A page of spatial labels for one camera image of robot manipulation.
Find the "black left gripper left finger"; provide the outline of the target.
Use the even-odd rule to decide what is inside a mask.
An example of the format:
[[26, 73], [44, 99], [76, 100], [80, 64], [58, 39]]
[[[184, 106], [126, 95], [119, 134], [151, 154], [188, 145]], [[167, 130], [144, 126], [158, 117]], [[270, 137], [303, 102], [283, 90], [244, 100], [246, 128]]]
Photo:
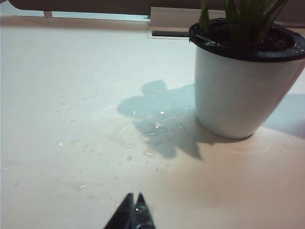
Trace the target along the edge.
[[107, 222], [104, 229], [130, 229], [133, 206], [133, 193], [128, 193]]

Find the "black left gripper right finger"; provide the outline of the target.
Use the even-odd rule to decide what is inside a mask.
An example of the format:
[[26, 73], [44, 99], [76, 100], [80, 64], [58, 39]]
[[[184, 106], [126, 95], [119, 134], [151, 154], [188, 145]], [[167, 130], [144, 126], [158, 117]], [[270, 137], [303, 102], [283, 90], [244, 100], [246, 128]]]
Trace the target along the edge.
[[131, 210], [131, 229], [155, 229], [153, 217], [142, 193], [139, 193], [136, 203]]

